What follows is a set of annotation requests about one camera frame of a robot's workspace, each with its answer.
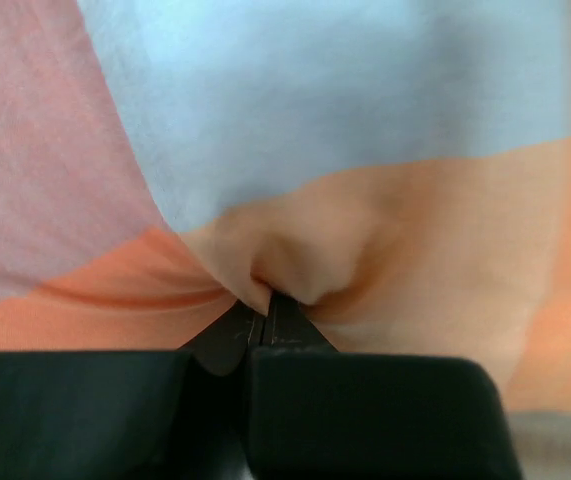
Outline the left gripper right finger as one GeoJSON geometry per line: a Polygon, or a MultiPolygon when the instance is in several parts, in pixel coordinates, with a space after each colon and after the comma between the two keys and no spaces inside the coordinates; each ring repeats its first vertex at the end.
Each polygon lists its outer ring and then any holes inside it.
{"type": "Polygon", "coordinates": [[[284,295],[247,361],[258,479],[519,479],[498,391],[460,358],[340,353],[284,295]]]}

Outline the checkered orange blue pillowcase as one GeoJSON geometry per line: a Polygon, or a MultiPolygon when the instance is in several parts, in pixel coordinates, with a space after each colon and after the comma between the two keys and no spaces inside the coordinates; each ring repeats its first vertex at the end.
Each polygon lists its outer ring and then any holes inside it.
{"type": "Polygon", "coordinates": [[[478,362],[571,479],[571,1],[0,1],[0,351],[173,350],[277,292],[478,362]]]}

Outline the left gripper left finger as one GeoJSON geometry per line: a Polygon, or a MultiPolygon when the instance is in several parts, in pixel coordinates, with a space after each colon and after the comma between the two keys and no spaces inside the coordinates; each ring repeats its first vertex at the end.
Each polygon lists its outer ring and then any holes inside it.
{"type": "Polygon", "coordinates": [[[170,350],[0,351],[0,479],[248,479],[237,304],[170,350]]]}

